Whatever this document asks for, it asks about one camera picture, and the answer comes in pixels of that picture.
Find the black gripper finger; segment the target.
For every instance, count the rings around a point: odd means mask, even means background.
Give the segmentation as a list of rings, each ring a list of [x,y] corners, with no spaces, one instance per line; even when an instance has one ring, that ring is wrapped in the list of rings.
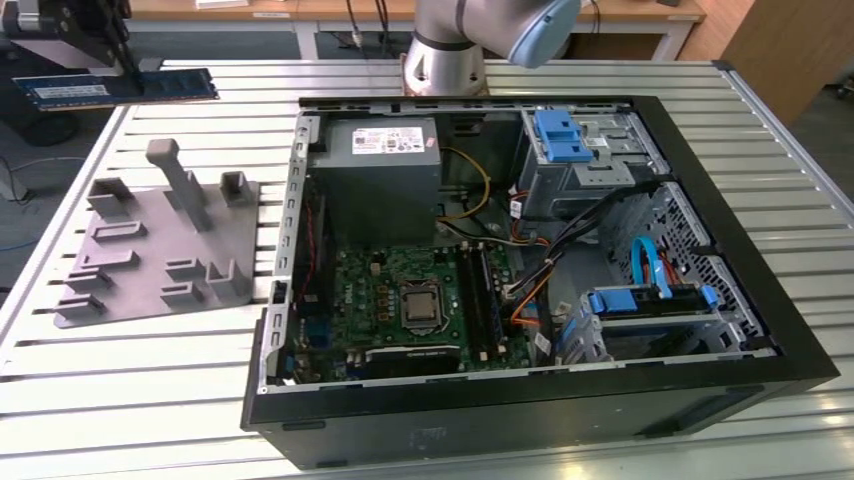
[[[114,7],[113,26],[114,26],[115,38],[117,38],[117,57],[123,69],[123,75],[127,77],[129,83],[131,85],[131,91],[134,93],[141,93],[142,84],[138,77],[138,67],[127,47],[129,31],[125,25],[125,20],[131,17],[129,1],[114,0],[113,7]]]

